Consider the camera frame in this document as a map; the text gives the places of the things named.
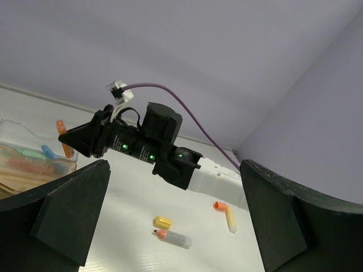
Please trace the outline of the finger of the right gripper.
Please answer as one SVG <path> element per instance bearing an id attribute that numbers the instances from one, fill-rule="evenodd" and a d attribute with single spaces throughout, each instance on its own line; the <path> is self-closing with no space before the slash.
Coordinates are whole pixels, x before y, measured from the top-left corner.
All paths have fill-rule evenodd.
<path id="1" fill-rule="evenodd" d="M 96 112 L 90 122 L 70 129 L 58 136 L 58 140 L 87 158 L 101 158 L 99 140 L 102 134 L 102 112 Z"/>

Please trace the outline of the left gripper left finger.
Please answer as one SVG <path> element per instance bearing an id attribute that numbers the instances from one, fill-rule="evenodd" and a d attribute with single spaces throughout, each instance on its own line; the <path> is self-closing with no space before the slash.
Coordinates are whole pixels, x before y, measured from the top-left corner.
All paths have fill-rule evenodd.
<path id="1" fill-rule="evenodd" d="M 78 271 L 107 191 L 109 162 L 1 200 L 1 271 Z"/>

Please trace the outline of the pink highlighter pen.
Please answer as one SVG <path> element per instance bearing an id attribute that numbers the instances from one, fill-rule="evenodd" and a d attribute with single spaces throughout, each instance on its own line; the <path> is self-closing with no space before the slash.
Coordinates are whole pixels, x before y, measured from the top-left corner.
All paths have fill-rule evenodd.
<path id="1" fill-rule="evenodd" d="M 41 175 L 51 175 L 54 172 L 54 166 L 36 161 L 10 158 L 7 163 L 12 167 L 22 169 L 26 172 L 37 173 Z"/>

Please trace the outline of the green highlighter pen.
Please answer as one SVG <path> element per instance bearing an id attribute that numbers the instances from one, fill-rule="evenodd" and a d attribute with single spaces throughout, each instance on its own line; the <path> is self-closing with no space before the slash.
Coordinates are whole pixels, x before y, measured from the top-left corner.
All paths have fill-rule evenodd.
<path id="1" fill-rule="evenodd" d="M 26 158 L 32 159 L 32 160 L 45 160 L 47 158 L 43 152 L 40 152 L 38 150 L 22 148 L 22 147 L 14 147 L 14 150 L 19 152 Z"/>

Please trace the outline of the blue highlighter pen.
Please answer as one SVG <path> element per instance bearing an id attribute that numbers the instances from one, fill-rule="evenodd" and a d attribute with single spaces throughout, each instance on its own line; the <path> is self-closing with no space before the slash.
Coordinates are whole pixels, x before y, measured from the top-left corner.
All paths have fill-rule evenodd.
<path id="1" fill-rule="evenodd" d="M 48 159 L 57 159 L 58 156 L 47 145 L 42 145 L 41 150 Z"/>

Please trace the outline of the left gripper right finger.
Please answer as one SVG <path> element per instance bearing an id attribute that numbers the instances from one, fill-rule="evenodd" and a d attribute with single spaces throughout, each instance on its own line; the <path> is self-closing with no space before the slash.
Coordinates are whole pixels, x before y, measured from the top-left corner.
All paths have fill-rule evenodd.
<path id="1" fill-rule="evenodd" d="M 362 205 L 253 160 L 240 173 L 265 271 L 362 271 Z"/>

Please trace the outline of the yellow eraser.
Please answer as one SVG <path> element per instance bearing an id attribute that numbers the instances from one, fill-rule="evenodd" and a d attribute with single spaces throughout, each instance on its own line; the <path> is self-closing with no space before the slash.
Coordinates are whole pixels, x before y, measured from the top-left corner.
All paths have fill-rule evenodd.
<path id="1" fill-rule="evenodd" d="M 169 229 L 173 225 L 173 221 L 163 216 L 156 216 L 153 223 L 158 228 Z"/>

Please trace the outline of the yellow highlighter pen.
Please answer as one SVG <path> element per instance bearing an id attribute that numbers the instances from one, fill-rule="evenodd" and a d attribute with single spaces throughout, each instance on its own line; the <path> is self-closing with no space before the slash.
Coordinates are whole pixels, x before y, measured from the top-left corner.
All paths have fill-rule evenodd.
<path id="1" fill-rule="evenodd" d="M 226 208 L 225 214 L 226 214 L 226 220 L 227 220 L 227 225 L 228 225 L 229 231 L 231 233 L 236 233 L 237 232 L 237 225 L 236 225 L 236 222 L 235 222 L 233 210 L 232 210 L 232 208 L 230 206 L 228 206 Z"/>

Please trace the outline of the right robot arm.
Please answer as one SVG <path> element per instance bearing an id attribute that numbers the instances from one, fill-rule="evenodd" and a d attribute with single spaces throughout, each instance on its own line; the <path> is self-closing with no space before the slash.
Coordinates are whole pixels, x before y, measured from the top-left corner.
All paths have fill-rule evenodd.
<path id="1" fill-rule="evenodd" d="M 60 134 L 58 140 L 88 158 L 101 158 L 108 150 L 115 150 L 153 165 L 154 175 L 177 188 L 248 209 L 240 174 L 197 151 L 175 145 L 183 120 L 180 114 L 165 105 L 148 103 L 144 119 L 133 126 L 123 119 L 123 114 L 132 110 L 107 105 L 90 122 Z"/>

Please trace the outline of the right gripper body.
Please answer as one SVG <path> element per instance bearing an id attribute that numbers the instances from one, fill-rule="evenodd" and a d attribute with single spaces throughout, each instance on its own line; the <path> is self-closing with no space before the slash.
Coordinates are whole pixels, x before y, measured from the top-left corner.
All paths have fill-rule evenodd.
<path id="1" fill-rule="evenodd" d="M 113 110 L 113 106 L 107 105 L 103 110 L 97 111 L 90 122 L 94 126 L 94 143 L 91 148 L 91 154 L 96 158 L 101 158 L 108 149 L 131 155 L 137 139 L 141 135 L 141 116 L 134 108 L 123 108 L 116 114 L 116 118 L 111 121 Z M 130 125 L 123 120 L 123 114 L 127 111 L 136 113 L 136 126 Z"/>

